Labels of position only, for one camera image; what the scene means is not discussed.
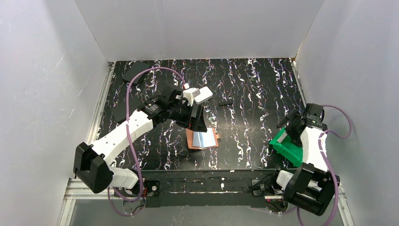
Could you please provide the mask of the tan leather card holder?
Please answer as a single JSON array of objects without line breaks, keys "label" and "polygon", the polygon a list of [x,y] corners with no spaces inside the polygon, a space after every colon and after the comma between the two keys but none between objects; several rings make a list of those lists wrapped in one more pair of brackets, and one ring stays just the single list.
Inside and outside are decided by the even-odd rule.
[{"label": "tan leather card holder", "polygon": [[221,135],[214,128],[207,128],[206,132],[185,130],[187,145],[192,150],[205,150],[219,146]]}]

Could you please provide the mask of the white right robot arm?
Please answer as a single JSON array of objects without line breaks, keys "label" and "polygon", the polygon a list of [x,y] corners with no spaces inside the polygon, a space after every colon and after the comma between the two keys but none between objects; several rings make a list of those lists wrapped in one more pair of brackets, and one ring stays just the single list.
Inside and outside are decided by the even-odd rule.
[{"label": "white right robot arm", "polygon": [[324,214],[340,184],[339,176],[332,175],[325,161],[324,112],[318,104],[307,104],[302,113],[293,110],[277,124],[280,131],[270,142],[297,168],[294,173],[277,173],[275,184],[283,200],[317,216]]}]

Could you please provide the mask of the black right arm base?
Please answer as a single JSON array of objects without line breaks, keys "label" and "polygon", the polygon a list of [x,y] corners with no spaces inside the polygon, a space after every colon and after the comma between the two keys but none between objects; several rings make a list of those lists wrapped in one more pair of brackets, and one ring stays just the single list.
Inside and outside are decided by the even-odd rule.
[{"label": "black right arm base", "polygon": [[273,179],[254,179],[248,187],[253,196],[282,196],[282,187]]}]

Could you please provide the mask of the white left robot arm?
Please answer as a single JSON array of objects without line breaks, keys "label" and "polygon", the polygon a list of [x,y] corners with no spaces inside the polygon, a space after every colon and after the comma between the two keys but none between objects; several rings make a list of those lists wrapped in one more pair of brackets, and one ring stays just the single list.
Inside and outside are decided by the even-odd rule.
[{"label": "white left robot arm", "polygon": [[206,132],[203,103],[211,99],[208,87],[181,90],[166,86],[156,96],[142,102],[126,120],[99,140],[76,147],[73,173],[95,194],[109,187],[143,189],[139,170],[112,167],[113,160],[137,138],[166,120],[173,120],[185,129]]}]

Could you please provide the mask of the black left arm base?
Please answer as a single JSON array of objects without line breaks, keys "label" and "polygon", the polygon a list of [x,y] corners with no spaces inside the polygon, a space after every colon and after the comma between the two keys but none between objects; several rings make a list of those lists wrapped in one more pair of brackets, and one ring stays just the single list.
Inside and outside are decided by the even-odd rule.
[{"label": "black left arm base", "polygon": [[[136,184],[133,189],[117,188],[116,189],[122,196],[129,199],[134,199],[139,194],[139,184]],[[143,183],[144,198],[158,197],[160,195],[160,181],[145,179]]]}]

